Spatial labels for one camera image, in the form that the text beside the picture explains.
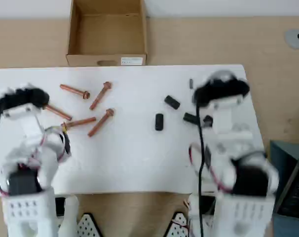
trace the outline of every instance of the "black rubber piece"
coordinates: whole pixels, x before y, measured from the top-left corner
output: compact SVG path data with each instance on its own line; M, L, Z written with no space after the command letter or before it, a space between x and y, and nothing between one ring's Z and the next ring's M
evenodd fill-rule
M184 121L186 122L190 122L194 125L198 125L198 119L196 116L189 114L189 113L185 113L184 115Z
M193 89L193 79L192 78L189 79L189 88Z
M164 115L156 114L155 118L155 130L162 131L164 129Z
M170 95L167 95L167 97L165 98L165 103L173 107L175 110L177 110L180 106L180 103Z

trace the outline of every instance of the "cardboard box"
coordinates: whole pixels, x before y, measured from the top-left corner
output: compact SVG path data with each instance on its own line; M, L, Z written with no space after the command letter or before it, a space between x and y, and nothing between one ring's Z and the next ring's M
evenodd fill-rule
M70 66L136 66L147 58L143 0L73 0Z

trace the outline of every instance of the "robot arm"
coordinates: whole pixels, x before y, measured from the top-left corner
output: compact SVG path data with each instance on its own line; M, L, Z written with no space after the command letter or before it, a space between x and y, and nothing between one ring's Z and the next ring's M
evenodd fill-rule
M17 121L24 141L5 158L0 181L9 237L75 237L78 200L66 198L65 218L58 230L52 180L59 163L70 155L62 127L44 129L37 118L49 96L37 88L10 91L0 98L0 116Z
M195 91L193 102L213 121L202 130L203 148L191 146L190 160L201 164L203 155L199 189L212 192L214 216L208 221L212 206L201 213L203 193L190 195L191 236L201 236L203 232L213 237L260 237L270 222L278 173L264 151L254 146L251 130L235 123L232 116L248 93L247 83L228 71L211 75Z

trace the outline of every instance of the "copper screw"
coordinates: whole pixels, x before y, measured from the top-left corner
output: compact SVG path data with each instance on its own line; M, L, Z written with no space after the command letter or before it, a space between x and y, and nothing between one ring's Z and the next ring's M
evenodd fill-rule
M53 107L53 106L51 106L51 105L47 105L47 106L45 106L44 108L45 108L46 110L51 111L52 113L55 113L56 115L58 115L58 116L60 116L60 117L62 117L62 118L64 118L64 119L68 120L68 121L71 121L72 118L73 118L72 116L70 116L70 115L64 113L63 111L61 111L61 110L59 110L59 109L57 109L57 108L55 108L55 107Z
M69 92L75 93L77 95L80 95L80 96L82 96L82 98L84 100L87 100L87 99L90 98L90 93L87 90L86 91L78 90L76 88L70 87L70 86L65 85L65 84L60 84L60 88L63 89L63 90L67 90Z
M95 133L100 129L100 127L107 121L110 116L114 115L113 109L107 109L106 114L102 117L102 119L93 127L93 129L88 133L89 137L95 135Z
M87 118L87 119L82 119L74 122L68 122L68 123L62 123L61 126L63 126L66 130L70 129L71 127L79 126L79 125L84 125L90 122L96 121L96 117L92 118Z
M111 83L106 81L104 83L104 88L102 88L102 90L100 91L99 95L96 97L96 99L94 100L94 102L92 102L91 106L90 106L90 110L94 110L97 106L97 104L100 102L100 100L102 99L102 97L104 97L106 91L108 89L111 89Z

